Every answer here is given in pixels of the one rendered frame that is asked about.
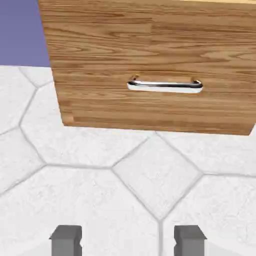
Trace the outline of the wooden drawer front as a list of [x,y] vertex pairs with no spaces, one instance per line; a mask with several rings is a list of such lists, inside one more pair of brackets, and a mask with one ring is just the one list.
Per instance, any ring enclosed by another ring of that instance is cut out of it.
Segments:
[[256,94],[129,90],[129,78],[54,70],[63,124],[225,135],[249,135],[256,124]]

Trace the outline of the light wooden cabinet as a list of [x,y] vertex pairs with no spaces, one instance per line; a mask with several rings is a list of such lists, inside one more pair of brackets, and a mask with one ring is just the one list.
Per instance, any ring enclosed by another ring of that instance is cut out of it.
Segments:
[[52,74],[256,95],[256,0],[37,1]]

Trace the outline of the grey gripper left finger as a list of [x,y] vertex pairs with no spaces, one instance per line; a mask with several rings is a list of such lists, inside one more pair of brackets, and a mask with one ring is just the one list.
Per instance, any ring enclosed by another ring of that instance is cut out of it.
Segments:
[[82,256],[82,227],[80,225],[58,225],[49,237],[49,249],[39,246],[35,256]]

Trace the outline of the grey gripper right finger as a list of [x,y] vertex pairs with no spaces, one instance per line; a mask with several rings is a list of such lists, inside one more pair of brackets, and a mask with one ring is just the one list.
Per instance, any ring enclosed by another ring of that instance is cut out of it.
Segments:
[[222,248],[210,242],[198,225],[176,225],[174,256],[222,256]]

